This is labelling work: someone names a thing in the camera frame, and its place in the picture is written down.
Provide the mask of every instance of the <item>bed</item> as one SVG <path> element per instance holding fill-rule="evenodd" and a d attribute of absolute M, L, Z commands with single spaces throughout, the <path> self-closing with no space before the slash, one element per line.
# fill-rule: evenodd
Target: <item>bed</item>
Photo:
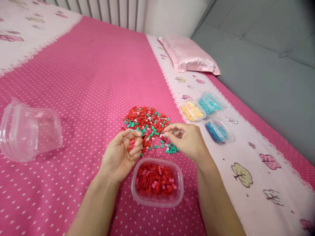
<path fill-rule="evenodd" d="M 15 163 L 0 154 L 0 235 L 65 235 L 129 109 L 146 105 L 172 123 L 190 123 L 180 106 L 205 90 L 227 104 L 217 116 L 236 141 L 218 145 L 204 121 L 195 124 L 247 235 L 314 232 L 315 168 L 211 73 L 177 73 L 155 37 L 39 0 L 2 1 L 0 9 L 0 115 L 11 97 L 54 108 L 63 134 L 61 148 L 32 162 Z M 161 148 L 146 157 L 181 168 L 183 200 L 175 208 L 136 204 L 131 171 L 121 184 L 109 234 L 205 235 L 195 164 Z M 248 170 L 252 184 L 238 180 L 236 164 Z"/>

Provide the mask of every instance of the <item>satin pillowcase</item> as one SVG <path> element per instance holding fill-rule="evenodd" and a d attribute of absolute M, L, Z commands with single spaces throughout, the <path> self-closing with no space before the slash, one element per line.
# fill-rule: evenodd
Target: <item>satin pillowcase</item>
<path fill-rule="evenodd" d="M 170 56 L 177 72 L 208 71 L 220 75 L 215 60 L 202 50 L 194 41 L 181 36 L 164 35 L 158 38 Z"/>

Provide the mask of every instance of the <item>radiator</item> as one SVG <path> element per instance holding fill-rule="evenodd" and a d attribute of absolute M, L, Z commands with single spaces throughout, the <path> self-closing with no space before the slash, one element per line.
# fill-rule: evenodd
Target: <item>radiator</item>
<path fill-rule="evenodd" d="M 81 15 L 137 32 L 143 31 L 146 0 L 44 0 Z"/>

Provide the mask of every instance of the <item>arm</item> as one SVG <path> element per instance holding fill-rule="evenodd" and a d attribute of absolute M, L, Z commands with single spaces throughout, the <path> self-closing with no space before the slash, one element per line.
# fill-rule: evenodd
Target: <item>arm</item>
<path fill-rule="evenodd" d="M 246 236 L 199 127 L 176 123 L 164 131 L 165 136 L 197 164 L 199 204 L 207 235 Z"/>
<path fill-rule="evenodd" d="M 108 145 L 102 165 L 88 187 L 67 236 L 107 235 L 120 183 L 141 155 L 142 134 L 130 129 L 120 132 Z M 129 142 L 135 147 L 128 152 Z"/>
<path fill-rule="evenodd" d="M 107 235 L 118 188 L 118 183 L 97 174 L 88 187 L 67 236 Z"/>

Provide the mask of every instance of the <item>clear plastic container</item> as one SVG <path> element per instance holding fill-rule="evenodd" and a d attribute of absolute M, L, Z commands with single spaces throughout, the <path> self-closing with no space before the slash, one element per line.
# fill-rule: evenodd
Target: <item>clear plastic container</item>
<path fill-rule="evenodd" d="M 185 116 L 193 122 L 203 120 L 207 117 L 206 112 L 199 105 L 197 100 L 192 98 L 187 99 L 181 109 L 184 112 Z"/>
<path fill-rule="evenodd" d="M 16 162 L 62 146 L 61 122 L 55 109 L 31 108 L 17 98 L 5 108 L 0 126 L 0 148 Z"/>
<path fill-rule="evenodd" d="M 159 166 L 165 166 L 172 170 L 174 174 L 174 184 L 177 189 L 173 190 L 173 194 L 167 197 L 159 195 L 159 198 L 155 198 L 153 195 L 151 197 L 141 196 L 139 191 L 136 189 L 136 178 L 139 167 L 144 163 L 156 164 Z M 183 173 L 181 172 L 178 165 L 167 160 L 161 160 L 156 158 L 142 158 L 134 169 L 134 174 L 131 182 L 131 192 L 134 199 L 141 205 L 151 206 L 151 207 L 176 207 L 182 200 L 184 196 L 184 181 Z"/>
<path fill-rule="evenodd" d="M 226 108 L 224 102 L 211 92 L 202 92 L 198 102 L 208 116 L 214 115 L 216 111 L 223 111 Z"/>
<path fill-rule="evenodd" d="M 235 141 L 228 126 L 218 117 L 210 118 L 209 122 L 205 124 L 208 133 L 216 143 L 231 143 Z"/>

